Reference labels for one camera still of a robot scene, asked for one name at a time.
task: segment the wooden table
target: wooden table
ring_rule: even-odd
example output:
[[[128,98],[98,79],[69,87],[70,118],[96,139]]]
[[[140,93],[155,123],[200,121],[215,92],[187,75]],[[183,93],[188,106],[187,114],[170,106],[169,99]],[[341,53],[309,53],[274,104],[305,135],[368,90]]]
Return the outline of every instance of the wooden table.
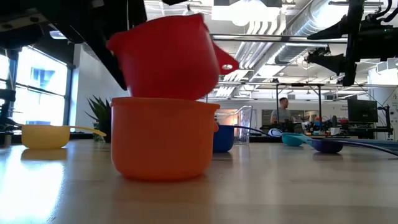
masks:
[[[91,140],[0,149],[2,224],[397,222],[398,160],[370,149],[235,146],[205,175],[174,183],[123,179],[109,145]]]

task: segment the window frame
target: window frame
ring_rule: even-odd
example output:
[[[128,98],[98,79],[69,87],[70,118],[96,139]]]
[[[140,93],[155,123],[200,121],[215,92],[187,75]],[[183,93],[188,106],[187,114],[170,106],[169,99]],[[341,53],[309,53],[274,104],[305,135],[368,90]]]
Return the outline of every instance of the window frame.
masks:
[[[62,64],[64,64],[67,67],[67,82],[66,82],[66,90],[65,90],[65,95],[61,95],[58,93],[54,93],[52,91],[48,91],[48,90],[44,90],[42,88],[37,88],[34,86],[30,86],[30,85],[25,85],[25,84],[21,84],[17,82],[17,68],[18,68],[18,63],[19,63],[19,52],[18,51],[16,53],[16,57],[15,59],[10,59],[9,58],[9,71],[10,71],[10,75],[13,81],[13,84],[10,83],[10,79],[9,76],[7,76],[7,80],[3,80],[2,78],[0,78],[0,80],[5,81],[6,82],[6,86],[8,90],[12,89],[12,86],[14,86],[15,88],[18,87],[23,87],[23,88],[27,88],[28,91],[32,90],[32,91],[36,91],[38,93],[44,93],[44,94],[48,94],[48,95],[55,95],[55,96],[62,96],[64,101],[65,101],[65,106],[63,107],[63,121],[62,124],[63,125],[69,125],[69,115],[70,115],[70,94],[71,94],[71,90],[72,90],[72,71],[75,67],[57,60],[54,57],[51,57],[50,55],[41,52],[40,50],[35,49],[34,47],[29,47],[31,50],[36,51],[39,54],[42,54],[52,60],[55,60],[57,62],[60,62]],[[11,102],[10,107],[13,108],[14,107],[14,102]],[[10,110],[8,117],[12,117],[13,114],[13,110]]]

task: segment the measuring cup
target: measuring cup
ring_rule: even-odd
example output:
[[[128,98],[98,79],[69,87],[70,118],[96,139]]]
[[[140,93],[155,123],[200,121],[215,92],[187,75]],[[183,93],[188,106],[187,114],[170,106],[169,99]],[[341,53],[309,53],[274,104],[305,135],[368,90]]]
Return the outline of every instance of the measuring cup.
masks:
[[[106,136],[101,131],[80,126],[26,124],[22,125],[22,144],[29,149],[59,149],[68,143],[71,128]]]
[[[145,22],[114,34],[106,46],[134,97],[197,100],[212,91],[219,75],[239,68],[213,43],[201,14]]]

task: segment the window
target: window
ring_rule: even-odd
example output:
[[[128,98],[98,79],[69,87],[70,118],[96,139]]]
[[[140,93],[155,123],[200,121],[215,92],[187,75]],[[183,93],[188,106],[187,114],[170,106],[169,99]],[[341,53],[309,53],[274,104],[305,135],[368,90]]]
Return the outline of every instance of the window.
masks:
[[[67,76],[65,64],[31,47],[22,48],[12,119],[21,124],[62,125]]]
[[[7,79],[9,69],[9,62],[6,56],[0,55],[0,78]]]

